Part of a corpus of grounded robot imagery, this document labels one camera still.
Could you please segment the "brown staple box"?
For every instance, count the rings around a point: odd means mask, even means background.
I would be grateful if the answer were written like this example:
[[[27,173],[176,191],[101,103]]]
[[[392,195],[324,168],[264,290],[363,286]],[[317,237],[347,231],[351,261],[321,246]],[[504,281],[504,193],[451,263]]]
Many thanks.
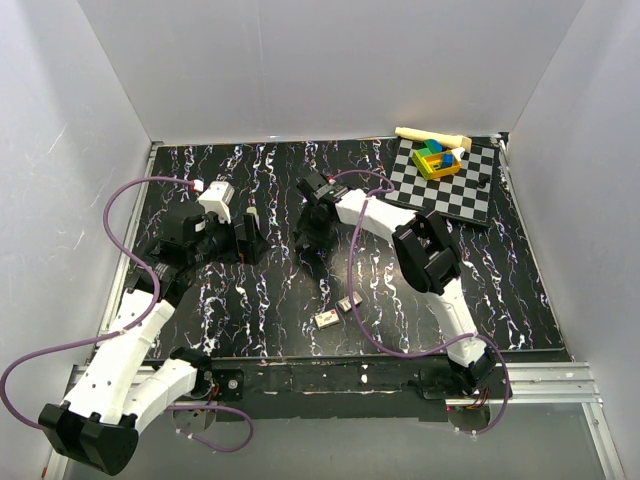
[[[345,296],[337,302],[337,306],[343,313],[349,313],[353,309],[353,305],[359,306],[361,303],[361,296],[357,292],[353,292],[353,297]]]

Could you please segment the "white beige stapler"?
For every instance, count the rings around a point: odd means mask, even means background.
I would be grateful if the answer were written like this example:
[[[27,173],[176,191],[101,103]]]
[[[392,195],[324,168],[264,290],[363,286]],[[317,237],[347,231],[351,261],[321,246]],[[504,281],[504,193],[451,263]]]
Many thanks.
[[[259,215],[258,215],[257,209],[255,207],[248,207],[246,209],[246,213],[252,215],[254,220],[255,220],[255,222],[257,224],[259,224]]]

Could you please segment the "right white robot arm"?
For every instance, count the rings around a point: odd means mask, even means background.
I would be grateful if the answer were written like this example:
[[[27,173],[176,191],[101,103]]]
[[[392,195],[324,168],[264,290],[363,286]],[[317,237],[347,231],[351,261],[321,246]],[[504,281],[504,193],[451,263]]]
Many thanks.
[[[306,199],[294,230],[297,245],[327,248],[336,224],[353,226],[355,235],[366,231],[390,243],[404,280],[423,294],[435,314],[454,389],[469,398],[486,389],[496,355],[480,337],[467,306],[460,250],[440,214],[400,208],[375,197],[391,188],[366,193],[317,171],[301,179],[297,188]]]

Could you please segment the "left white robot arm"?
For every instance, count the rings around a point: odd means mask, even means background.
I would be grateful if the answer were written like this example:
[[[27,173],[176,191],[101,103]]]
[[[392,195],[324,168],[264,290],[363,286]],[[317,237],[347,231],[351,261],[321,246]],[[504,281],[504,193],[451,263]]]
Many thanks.
[[[160,235],[145,251],[142,268],[128,282],[111,339],[59,405],[43,407],[38,423],[63,456],[104,474],[119,474],[140,434],[175,400],[238,399],[243,376],[214,372],[208,356],[181,347],[140,384],[134,379],[154,340],[210,262],[254,265],[268,251],[255,208],[228,223],[188,203],[170,211]]]

